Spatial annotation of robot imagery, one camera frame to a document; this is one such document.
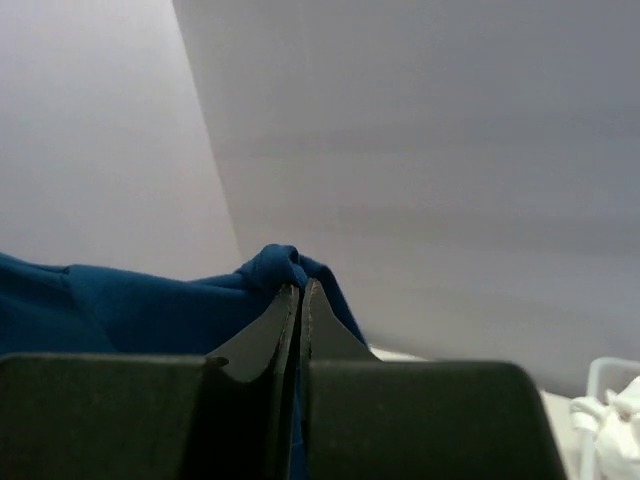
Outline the blue t shirt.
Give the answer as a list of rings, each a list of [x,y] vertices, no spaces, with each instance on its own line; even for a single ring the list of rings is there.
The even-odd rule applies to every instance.
[[[1,259],[1,360],[12,354],[204,356],[259,318],[285,287],[299,292],[290,471],[308,475],[301,387],[301,311],[318,281],[364,345],[332,272],[291,246],[269,245],[235,272],[190,281],[111,268]]]

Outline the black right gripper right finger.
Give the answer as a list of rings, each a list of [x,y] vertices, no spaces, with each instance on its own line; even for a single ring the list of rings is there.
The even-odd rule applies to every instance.
[[[499,361],[383,361],[318,281],[301,311],[303,431],[313,479],[562,479],[541,395]]]

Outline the white printed t shirt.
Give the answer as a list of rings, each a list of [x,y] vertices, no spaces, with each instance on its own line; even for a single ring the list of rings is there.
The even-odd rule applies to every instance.
[[[639,377],[604,400],[577,397],[569,403],[573,428],[583,439],[581,479],[639,478]]]

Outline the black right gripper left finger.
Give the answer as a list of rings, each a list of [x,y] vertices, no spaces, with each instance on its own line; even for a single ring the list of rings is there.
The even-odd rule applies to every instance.
[[[204,356],[1,360],[5,479],[285,479],[299,292]]]

